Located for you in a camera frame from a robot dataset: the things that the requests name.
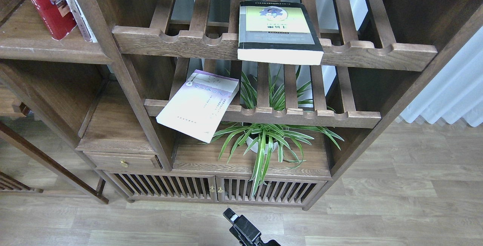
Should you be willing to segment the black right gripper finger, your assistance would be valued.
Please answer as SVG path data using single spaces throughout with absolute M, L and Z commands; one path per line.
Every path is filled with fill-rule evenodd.
M 223 216 L 232 223 L 229 231 L 242 246 L 262 246 L 261 232 L 244 215 L 237 215 L 231 208 L 223 212 Z

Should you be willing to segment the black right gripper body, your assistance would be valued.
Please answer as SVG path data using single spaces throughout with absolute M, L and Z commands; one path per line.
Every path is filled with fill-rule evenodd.
M 270 240 L 268 242 L 259 241 L 242 241 L 242 246 L 280 246 L 280 244 L 275 240 Z

